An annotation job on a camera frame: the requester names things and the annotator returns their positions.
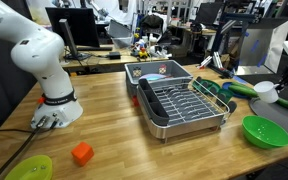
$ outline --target monitor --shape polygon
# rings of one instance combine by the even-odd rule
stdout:
[[[100,47],[93,9],[90,8],[54,8],[46,7],[53,32],[59,34],[67,45],[59,21],[66,19],[74,43],[82,46]]]
[[[196,14],[195,22],[204,25],[213,25],[216,20],[218,11],[221,9],[223,3],[201,3]]]

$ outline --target desk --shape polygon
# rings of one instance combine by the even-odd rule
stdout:
[[[115,49],[113,45],[103,45],[102,47],[113,47],[112,51],[118,51],[121,54],[121,59],[116,59],[116,60],[109,60],[108,58],[101,58],[101,57],[96,57],[92,56],[88,59],[85,59],[83,61],[80,61],[83,66],[96,66],[96,65],[117,65],[117,64],[126,64],[126,63],[136,63],[138,60],[136,57],[130,55],[130,50],[128,49]],[[92,53],[95,55],[107,55],[109,51],[90,51],[90,52],[85,52],[85,51],[80,51],[81,53]],[[168,58],[157,58],[153,57],[152,61],[159,61],[159,60],[166,60]],[[62,67],[65,69],[68,68],[75,68],[75,67],[81,67],[81,64],[76,61],[65,61],[63,59],[63,56],[61,56],[61,64]]]
[[[184,66],[194,77],[222,84],[210,69]],[[71,77],[83,115],[64,129],[40,134],[10,165],[44,154],[53,161],[53,179],[228,179],[288,158],[288,146],[259,149],[245,140],[241,121],[253,114],[246,100],[238,103],[221,131],[170,138],[167,144],[153,137],[140,107],[127,95],[125,72]],[[36,84],[1,129],[29,129],[41,89]],[[0,132],[0,167],[22,145],[28,134]],[[84,141],[94,157],[77,166],[71,150]]]

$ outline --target toy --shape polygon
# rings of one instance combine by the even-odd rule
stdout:
[[[85,142],[77,145],[71,153],[75,162],[80,166],[84,166],[94,156],[93,148]]]
[[[146,59],[148,57],[148,54],[146,52],[146,49],[144,47],[142,47],[140,49],[140,52],[138,52],[138,55],[140,58]]]

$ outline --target dish rack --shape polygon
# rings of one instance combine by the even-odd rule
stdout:
[[[194,84],[199,88],[176,79],[139,81],[138,101],[154,137],[167,142],[169,137],[219,128],[229,107],[198,81],[194,80]]]

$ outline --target orange block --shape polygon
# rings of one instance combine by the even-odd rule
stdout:
[[[73,158],[77,164],[80,166],[84,166],[87,161],[89,161],[94,156],[93,148],[86,144],[85,142],[81,142],[71,151]]]

